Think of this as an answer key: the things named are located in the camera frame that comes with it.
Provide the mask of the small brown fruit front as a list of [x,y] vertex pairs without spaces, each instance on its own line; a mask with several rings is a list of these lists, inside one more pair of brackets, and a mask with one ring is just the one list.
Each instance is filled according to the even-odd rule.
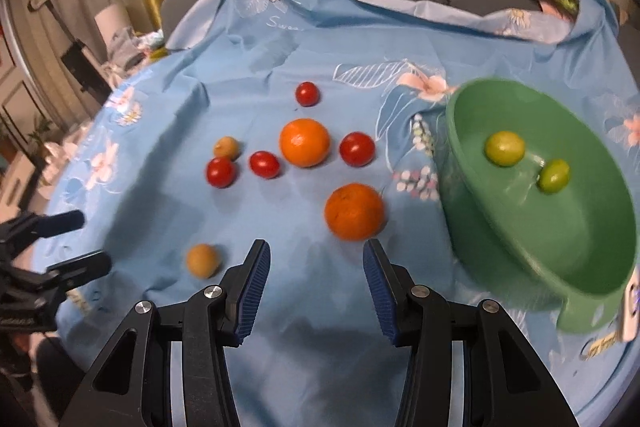
[[220,257],[212,245],[194,245],[186,253],[186,269],[198,279],[206,280],[218,270]]

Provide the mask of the small brown fruit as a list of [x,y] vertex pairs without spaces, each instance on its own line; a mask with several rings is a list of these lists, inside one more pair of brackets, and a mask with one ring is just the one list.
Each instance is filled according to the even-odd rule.
[[212,245],[194,245],[186,253],[186,269],[198,279],[206,280],[218,270],[220,257]]
[[215,158],[227,158],[231,161],[235,161],[235,159],[240,156],[240,153],[240,143],[229,135],[220,138],[213,147],[213,154]]

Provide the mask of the red cherry tomato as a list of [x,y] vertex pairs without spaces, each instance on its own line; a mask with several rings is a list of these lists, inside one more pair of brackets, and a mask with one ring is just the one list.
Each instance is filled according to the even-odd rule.
[[256,150],[255,153],[250,155],[248,165],[250,165],[252,173],[264,179],[277,178],[281,170],[279,159],[268,150]]
[[215,157],[207,164],[205,176],[211,186],[226,188],[235,180],[235,163],[228,157]]
[[375,143],[363,132],[350,132],[342,139],[338,151],[345,164],[360,168],[375,158]]
[[299,83],[295,89],[295,98],[297,103],[303,107],[316,105],[321,98],[320,90],[311,81]]

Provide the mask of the orange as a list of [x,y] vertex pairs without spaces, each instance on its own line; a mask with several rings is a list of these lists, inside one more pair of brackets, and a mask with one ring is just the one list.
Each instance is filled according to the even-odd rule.
[[311,168],[320,165],[329,156],[331,137],[320,122],[299,118],[288,122],[279,136],[280,152],[292,165]]
[[343,241],[364,241],[375,236],[386,222],[385,204],[373,187],[349,183],[337,188],[323,211],[329,230]]

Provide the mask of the green tomato front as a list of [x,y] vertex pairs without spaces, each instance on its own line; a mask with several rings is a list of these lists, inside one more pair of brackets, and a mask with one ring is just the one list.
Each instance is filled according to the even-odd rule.
[[498,131],[485,142],[484,153],[489,161],[499,167],[512,167],[525,156],[525,141],[511,131]]

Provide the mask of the black upright vacuum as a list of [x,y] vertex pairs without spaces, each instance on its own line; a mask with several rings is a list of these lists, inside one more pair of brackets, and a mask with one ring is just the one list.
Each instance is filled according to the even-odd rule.
[[31,13],[37,13],[42,9],[47,9],[50,12],[70,42],[70,46],[61,55],[63,65],[79,83],[81,92],[89,93],[96,100],[96,103],[104,105],[112,94],[112,88],[107,82],[105,72],[88,46],[72,34],[52,1],[28,0],[27,9]]

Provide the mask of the green plastic bowl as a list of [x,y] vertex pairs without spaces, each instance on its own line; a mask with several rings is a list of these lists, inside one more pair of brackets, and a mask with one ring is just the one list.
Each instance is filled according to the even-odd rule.
[[[484,153],[498,131],[518,134],[523,159],[499,167]],[[551,96],[513,80],[460,87],[437,121],[439,194],[454,253],[508,308],[556,310],[562,332],[585,334],[620,309],[636,263],[634,204],[608,148]],[[554,158],[570,182],[544,194]]]

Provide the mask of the white paper roll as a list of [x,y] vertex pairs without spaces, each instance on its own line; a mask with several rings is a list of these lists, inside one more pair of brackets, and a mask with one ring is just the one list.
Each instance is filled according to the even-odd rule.
[[107,50],[116,32],[132,25],[126,6],[122,2],[110,4],[101,10],[94,17],[94,21]]

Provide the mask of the blue floral cloth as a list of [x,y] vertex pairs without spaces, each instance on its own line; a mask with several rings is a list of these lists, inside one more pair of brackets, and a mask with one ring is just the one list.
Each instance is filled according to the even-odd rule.
[[[271,248],[255,326],[228,355],[245,426],[390,426],[408,355],[382,335],[362,269],[362,246],[338,239],[324,205],[362,183],[384,200],[380,239],[416,282],[475,305],[475,283],[450,243],[434,150],[437,121],[460,87],[506,78],[566,106],[601,139],[639,192],[639,90],[606,0],[580,0],[574,22],[510,9],[485,17],[428,1],[198,0],[170,53],[106,102],[67,165],[49,209],[82,210],[77,232],[37,244],[34,265],[102,249],[111,272],[58,310],[58,337],[88,369],[140,300],[186,300],[203,282],[186,269],[196,244],[240,263],[256,239]],[[320,101],[300,106],[304,81]],[[281,154],[290,121],[311,118],[331,137],[320,165]],[[367,166],[338,147],[360,131],[375,143]],[[211,186],[206,166],[223,136],[240,143],[234,182]],[[256,150],[279,176],[250,170]]]

